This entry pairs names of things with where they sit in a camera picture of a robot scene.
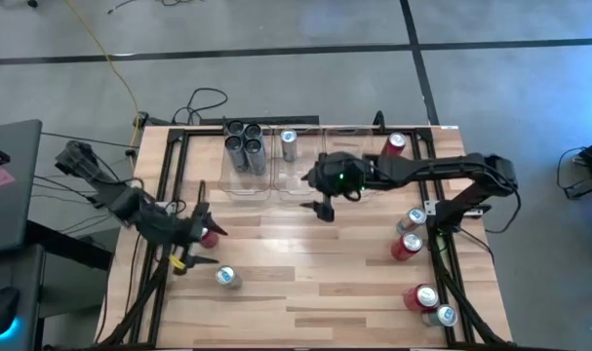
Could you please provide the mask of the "clear plastic bin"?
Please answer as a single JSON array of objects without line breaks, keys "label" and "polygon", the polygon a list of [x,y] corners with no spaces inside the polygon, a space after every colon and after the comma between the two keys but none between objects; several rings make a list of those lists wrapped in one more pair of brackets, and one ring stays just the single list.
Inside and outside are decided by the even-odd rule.
[{"label": "clear plastic bin", "polygon": [[[243,122],[246,126],[248,124],[258,124],[253,122]],[[268,196],[270,190],[270,166],[271,166],[271,152],[272,152],[272,129],[267,125],[259,124],[263,130],[263,145],[266,156],[266,172],[264,175],[254,175],[250,167],[244,173],[237,173],[231,164],[231,161],[224,148],[224,142],[228,138],[225,132],[224,125],[224,138],[223,138],[223,157],[221,164],[221,175],[218,181],[219,188],[227,193],[233,199],[264,199]],[[241,138],[244,142],[245,151],[245,137]]]},{"label": "clear plastic bin", "polygon": [[[325,143],[327,153],[350,153],[364,161],[364,154],[373,146],[373,131],[364,127],[327,128]],[[357,202],[361,199],[345,200]]]},{"label": "clear plastic bin", "polygon": [[[280,134],[292,129],[297,134],[297,156],[292,163],[282,157]],[[282,125],[273,131],[272,136],[272,186],[279,198],[292,203],[303,203],[320,198],[319,193],[306,181],[300,179],[308,173],[325,152],[324,130],[317,125]]]}]

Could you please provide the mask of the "black computer mouse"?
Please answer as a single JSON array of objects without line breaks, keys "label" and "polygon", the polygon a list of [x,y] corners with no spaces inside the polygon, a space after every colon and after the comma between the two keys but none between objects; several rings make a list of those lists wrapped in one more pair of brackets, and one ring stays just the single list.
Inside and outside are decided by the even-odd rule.
[{"label": "black computer mouse", "polygon": [[14,287],[0,289],[0,337],[12,330],[17,321],[20,291]]}]

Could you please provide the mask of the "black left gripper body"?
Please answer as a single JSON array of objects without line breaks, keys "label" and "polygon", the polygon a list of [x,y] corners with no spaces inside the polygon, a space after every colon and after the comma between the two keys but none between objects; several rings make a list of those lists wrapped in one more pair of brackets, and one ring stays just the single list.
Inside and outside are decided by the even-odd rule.
[{"label": "black left gripper body", "polygon": [[194,243],[202,241],[204,213],[193,212],[186,217],[176,213],[168,216],[168,245],[172,247],[170,261],[187,261]]}]

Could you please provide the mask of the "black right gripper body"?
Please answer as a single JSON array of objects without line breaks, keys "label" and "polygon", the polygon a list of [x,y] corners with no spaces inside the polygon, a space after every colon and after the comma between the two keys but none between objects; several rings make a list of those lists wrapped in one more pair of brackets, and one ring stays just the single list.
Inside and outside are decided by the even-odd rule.
[{"label": "black right gripper body", "polygon": [[350,153],[320,153],[312,169],[318,169],[316,184],[308,184],[324,195],[361,199],[368,164]]}]

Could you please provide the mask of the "blue silver energy can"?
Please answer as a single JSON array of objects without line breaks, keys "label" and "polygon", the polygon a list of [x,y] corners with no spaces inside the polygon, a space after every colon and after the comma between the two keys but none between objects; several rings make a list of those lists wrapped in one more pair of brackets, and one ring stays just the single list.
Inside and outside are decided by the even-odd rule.
[{"label": "blue silver energy can", "polygon": [[412,208],[407,211],[398,221],[396,228],[397,232],[402,235],[408,232],[415,231],[419,226],[423,225],[427,220],[427,213],[422,208]]},{"label": "blue silver energy can", "polygon": [[457,322],[457,312],[449,304],[442,304],[435,309],[424,311],[422,321],[429,327],[454,327]]},{"label": "blue silver energy can", "polygon": [[286,162],[292,163],[297,156],[297,134],[295,130],[286,129],[281,132],[282,157]]},{"label": "blue silver energy can", "polygon": [[222,265],[216,272],[219,284],[228,289],[239,289],[242,286],[242,278],[232,266]]}]

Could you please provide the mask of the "dark grey desk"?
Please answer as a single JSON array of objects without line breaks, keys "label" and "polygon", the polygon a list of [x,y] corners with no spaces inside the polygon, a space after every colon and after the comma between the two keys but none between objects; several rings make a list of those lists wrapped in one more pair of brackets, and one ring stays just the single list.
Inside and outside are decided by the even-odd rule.
[{"label": "dark grey desk", "polygon": [[0,337],[0,351],[35,351],[41,345],[40,300],[47,254],[102,271],[108,270],[113,260],[113,253],[102,247],[28,221],[23,245],[0,252],[0,289],[20,291],[17,321]]}]

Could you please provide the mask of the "black metal table frame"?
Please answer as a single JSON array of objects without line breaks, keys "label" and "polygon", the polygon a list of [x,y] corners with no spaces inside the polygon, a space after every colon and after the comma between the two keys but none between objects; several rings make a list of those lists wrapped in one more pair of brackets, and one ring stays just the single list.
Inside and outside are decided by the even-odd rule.
[{"label": "black metal table frame", "polygon": [[[359,203],[335,200],[326,223],[301,203],[270,189],[264,199],[233,199],[218,186],[223,157],[219,129],[188,127],[185,142],[165,127],[145,131],[136,175],[146,190],[187,206],[205,180],[216,222],[227,235],[209,250],[218,264],[170,276],[131,333],[161,348],[315,348],[442,346],[441,328],[425,326],[403,292],[434,279],[428,252],[406,261],[390,254],[396,223],[423,197],[453,197],[462,180],[411,184]],[[217,282],[222,265],[242,278],[239,289]]]}]

